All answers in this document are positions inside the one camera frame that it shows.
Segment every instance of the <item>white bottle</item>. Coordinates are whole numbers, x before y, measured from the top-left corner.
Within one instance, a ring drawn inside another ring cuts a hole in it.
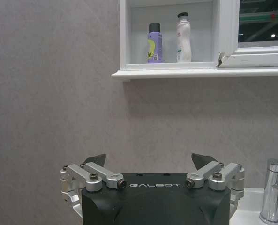
[[[188,13],[178,14],[177,24],[177,62],[191,62],[191,24],[188,20]]]

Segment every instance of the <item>shelf ledge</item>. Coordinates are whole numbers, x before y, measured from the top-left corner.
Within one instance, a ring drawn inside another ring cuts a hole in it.
[[[131,79],[191,78],[191,77],[255,77],[278,76],[278,67],[170,69],[170,70],[119,70],[112,78]]]

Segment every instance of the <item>black cap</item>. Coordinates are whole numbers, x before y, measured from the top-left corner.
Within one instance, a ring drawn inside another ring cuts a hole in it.
[[[180,17],[182,17],[182,16],[188,16],[188,15],[189,15],[189,13],[183,12],[183,13],[179,13],[179,14],[177,15],[177,17],[180,18]]]
[[[161,25],[157,22],[149,24],[149,33],[151,32],[161,32]]]

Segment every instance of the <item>white window frame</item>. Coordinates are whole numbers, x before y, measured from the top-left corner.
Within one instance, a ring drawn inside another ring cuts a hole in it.
[[[221,38],[225,48],[220,53],[218,67],[278,67],[278,46],[238,47],[240,0],[228,1],[229,11],[221,15],[224,21]]]

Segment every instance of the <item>robotic hand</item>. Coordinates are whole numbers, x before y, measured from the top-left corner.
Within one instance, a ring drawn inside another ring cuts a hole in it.
[[[121,174],[105,154],[60,171],[62,195],[84,225],[229,225],[244,196],[244,168],[192,154],[192,173]]]

